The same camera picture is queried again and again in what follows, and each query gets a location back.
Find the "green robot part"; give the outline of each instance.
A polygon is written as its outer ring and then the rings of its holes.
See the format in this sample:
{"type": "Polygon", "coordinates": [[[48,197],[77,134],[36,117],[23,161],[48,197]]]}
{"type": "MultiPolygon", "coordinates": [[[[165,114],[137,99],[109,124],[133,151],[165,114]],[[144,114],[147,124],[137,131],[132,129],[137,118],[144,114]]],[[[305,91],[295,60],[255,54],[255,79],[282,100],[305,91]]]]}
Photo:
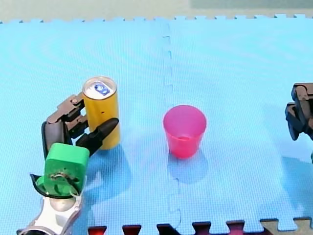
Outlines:
{"type": "Polygon", "coordinates": [[[37,187],[52,196],[79,195],[83,189],[88,160],[88,149],[54,143],[45,161],[45,174],[36,181],[37,187]]]}

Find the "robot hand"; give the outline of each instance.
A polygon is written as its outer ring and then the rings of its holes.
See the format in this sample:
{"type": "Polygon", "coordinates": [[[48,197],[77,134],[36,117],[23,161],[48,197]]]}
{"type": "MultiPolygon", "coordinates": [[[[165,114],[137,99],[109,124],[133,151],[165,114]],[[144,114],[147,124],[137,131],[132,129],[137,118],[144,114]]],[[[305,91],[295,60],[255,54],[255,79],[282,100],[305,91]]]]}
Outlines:
{"type": "Polygon", "coordinates": [[[82,94],[71,95],[42,124],[45,156],[44,176],[31,175],[35,190],[43,196],[41,213],[17,235],[71,235],[71,227],[82,208],[89,157],[118,125],[111,118],[90,134],[82,94]]]}
{"type": "Polygon", "coordinates": [[[295,141],[303,132],[313,140],[313,83],[294,84],[291,96],[294,103],[285,109],[291,138],[295,141]]]}

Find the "blue logo on can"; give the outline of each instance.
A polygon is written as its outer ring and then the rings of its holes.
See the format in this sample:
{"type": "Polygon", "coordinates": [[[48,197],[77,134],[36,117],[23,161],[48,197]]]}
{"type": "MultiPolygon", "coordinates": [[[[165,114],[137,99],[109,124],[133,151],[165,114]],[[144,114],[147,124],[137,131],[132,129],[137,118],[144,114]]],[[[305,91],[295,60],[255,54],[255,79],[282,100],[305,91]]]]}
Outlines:
{"type": "Polygon", "coordinates": [[[102,95],[107,95],[108,93],[110,93],[110,90],[104,84],[101,83],[96,84],[94,86],[94,89],[102,95]]]}

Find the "red cup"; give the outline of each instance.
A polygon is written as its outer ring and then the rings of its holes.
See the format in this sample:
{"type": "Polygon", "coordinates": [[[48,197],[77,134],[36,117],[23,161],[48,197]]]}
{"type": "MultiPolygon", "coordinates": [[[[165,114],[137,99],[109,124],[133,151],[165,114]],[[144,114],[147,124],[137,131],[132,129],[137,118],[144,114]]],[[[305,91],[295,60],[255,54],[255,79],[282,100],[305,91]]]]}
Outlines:
{"type": "Polygon", "coordinates": [[[179,105],[164,116],[163,126],[170,152],[178,158],[189,158],[199,149],[206,129],[206,118],[197,108],[179,105]]]}

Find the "floor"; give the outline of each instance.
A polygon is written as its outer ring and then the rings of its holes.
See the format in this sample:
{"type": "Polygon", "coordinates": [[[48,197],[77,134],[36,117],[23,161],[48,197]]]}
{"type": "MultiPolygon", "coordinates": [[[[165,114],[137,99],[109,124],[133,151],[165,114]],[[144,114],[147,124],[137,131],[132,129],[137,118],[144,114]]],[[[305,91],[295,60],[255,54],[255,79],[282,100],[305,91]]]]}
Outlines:
{"type": "Polygon", "coordinates": [[[313,0],[0,0],[0,6],[0,20],[3,22],[33,18],[44,21],[55,18],[67,21],[75,18],[109,20],[117,16],[126,19],[135,16],[173,18],[177,15],[206,15],[209,18],[225,15],[233,18],[236,15],[253,17],[279,13],[313,16],[313,0]]]}

